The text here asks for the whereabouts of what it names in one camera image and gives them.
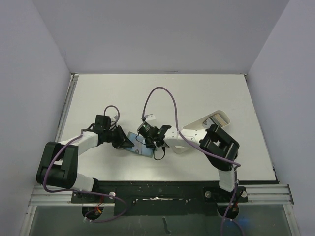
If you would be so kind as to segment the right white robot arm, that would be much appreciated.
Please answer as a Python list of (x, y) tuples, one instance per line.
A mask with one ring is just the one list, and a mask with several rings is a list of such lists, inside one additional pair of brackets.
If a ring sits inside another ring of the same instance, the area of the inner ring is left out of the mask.
[(225, 201), (231, 201), (236, 195), (236, 168), (240, 164), (239, 143), (216, 124), (204, 129), (180, 129), (163, 125), (161, 128), (143, 122), (137, 133), (145, 140), (147, 148), (171, 148), (177, 154), (194, 148), (206, 155), (210, 163), (218, 169), (219, 195)]

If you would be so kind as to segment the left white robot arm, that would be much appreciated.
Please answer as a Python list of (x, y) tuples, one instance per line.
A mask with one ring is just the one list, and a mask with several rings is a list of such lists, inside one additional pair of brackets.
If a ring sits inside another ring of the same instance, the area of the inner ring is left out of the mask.
[(45, 191), (55, 193), (48, 186), (59, 187), (61, 191), (83, 192), (89, 202), (100, 197), (97, 179), (78, 173), (78, 158), (84, 152), (103, 143), (111, 143), (115, 149), (134, 147), (121, 126), (111, 127), (109, 116), (96, 115), (95, 122), (82, 129), (79, 136), (63, 142), (48, 142), (36, 173), (37, 183), (43, 185)]

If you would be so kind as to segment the silver credit card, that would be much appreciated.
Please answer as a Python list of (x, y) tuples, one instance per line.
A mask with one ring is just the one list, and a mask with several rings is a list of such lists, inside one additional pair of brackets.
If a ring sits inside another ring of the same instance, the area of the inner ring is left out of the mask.
[(142, 154), (142, 151), (144, 149), (144, 145), (142, 142), (139, 142), (139, 141), (135, 141), (134, 142), (134, 146), (132, 147), (131, 151), (132, 152), (135, 152), (136, 154)]

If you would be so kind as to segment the green leather card holder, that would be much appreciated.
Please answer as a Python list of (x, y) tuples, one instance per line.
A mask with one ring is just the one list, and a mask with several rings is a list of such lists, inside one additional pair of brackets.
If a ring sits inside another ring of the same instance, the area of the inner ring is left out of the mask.
[(125, 150), (145, 157), (153, 157), (153, 150), (146, 147), (145, 140), (142, 136), (139, 136), (136, 133), (129, 132), (127, 137), (130, 141), (133, 142), (134, 146), (127, 147), (125, 148)]

